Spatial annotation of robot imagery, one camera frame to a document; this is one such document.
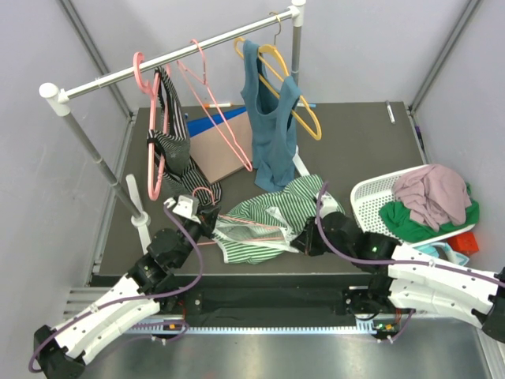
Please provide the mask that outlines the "green white striped tank top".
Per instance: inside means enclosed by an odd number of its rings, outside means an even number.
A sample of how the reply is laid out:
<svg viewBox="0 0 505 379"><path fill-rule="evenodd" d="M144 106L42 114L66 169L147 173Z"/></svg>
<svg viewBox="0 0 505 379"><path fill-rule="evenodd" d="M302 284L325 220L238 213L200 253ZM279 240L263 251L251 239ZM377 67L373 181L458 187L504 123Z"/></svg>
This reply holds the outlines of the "green white striped tank top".
<svg viewBox="0 0 505 379"><path fill-rule="evenodd" d="M316 215L322 185L317 174L301 176L279 192L253 197L219 216L213 240L224 262L257 265L283 253L298 253L291 243Z"/></svg>

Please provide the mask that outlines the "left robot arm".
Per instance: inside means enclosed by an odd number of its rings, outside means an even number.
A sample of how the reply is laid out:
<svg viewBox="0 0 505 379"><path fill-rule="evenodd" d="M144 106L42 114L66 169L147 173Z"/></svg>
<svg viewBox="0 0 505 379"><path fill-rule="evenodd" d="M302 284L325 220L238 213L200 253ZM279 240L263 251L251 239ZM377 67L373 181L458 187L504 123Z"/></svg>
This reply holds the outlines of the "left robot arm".
<svg viewBox="0 0 505 379"><path fill-rule="evenodd" d="M203 257L198 240L212 236L220 209L206 206L181 220L164 206L173 226L154 234L146 253L106 294L58 327L44 325L35 332L29 371L48 378L78 378L96 354L125 331L159 311L174 311L179 295L203 276L199 273L183 285L174 270L191 253Z"/></svg>

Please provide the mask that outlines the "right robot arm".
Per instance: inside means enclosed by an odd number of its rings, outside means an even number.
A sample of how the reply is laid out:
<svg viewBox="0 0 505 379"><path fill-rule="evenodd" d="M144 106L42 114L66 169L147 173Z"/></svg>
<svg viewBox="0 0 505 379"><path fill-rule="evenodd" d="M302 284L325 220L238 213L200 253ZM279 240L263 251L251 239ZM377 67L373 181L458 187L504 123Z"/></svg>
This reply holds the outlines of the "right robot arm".
<svg viewBox="0 0 505 379"><path fill-rule="evenodd" d="M372 278L366 311L390 308L464 321L504 341L504 273L466 268L399 240L363 231L341 212L310 217L292 247L309 256L335 253Z"/></svg>

